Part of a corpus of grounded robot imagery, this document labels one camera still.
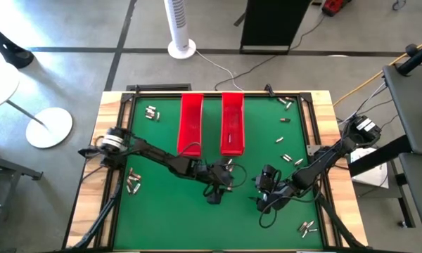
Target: red object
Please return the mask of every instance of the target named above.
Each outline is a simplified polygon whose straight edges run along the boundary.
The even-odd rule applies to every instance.
[[[220,154],[238,156],[244,148],[244,93],[222,93]]]
[[[322,7],[322,12],[333,17],[350,1],[351,0],[327,0],[325,1],[324,7]]]
[[[184,93],[181,95],[177,151],[182,156],[200,157],[202,155],[202,109],[203,94]]]

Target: green table surface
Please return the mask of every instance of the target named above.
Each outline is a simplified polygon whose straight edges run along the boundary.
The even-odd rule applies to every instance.
[[[144,117],[148,105],[161,113],[159,122]],[[284,105],[272,98],[245,98],[245,152],[234,161],[245,167],[247,181],[232,193],[225,193],[220,205],[210,205],[202,192],[205,185],[179,179],[167,168],[136,155],[129,157],[129,168],[142,176],[136,195],[122,191],[122,200],[115,235],[115,249],[321,249],[320,232],[301,237],[298,227],[303,221],[315,221],[314,203],[290,201],[278,212],[276,223],[268,229],[258,224],[260,212],[248,197],[260,194],[251,178],[260,174],[265,164],[280,169],[283,178],[295,171],[293,162],[281,159],[284,153],[295,161],[304,158],[305,140],[300,123],[298,104],[285,111]],[[181,99],[139,98],[136,103],[132,131],[174,155],[177,153]],[[208,162],[220,156],[222,100],[205,98],[203,103],[203,159]],[[290,118],[290,123],[280,118]],[[283,136],[284,140],[275,143]],[[243,179],[235,168],[235,185]],[[311,200],[309,193],[303,200]],[[268,224],[272,214],[264,215]]]

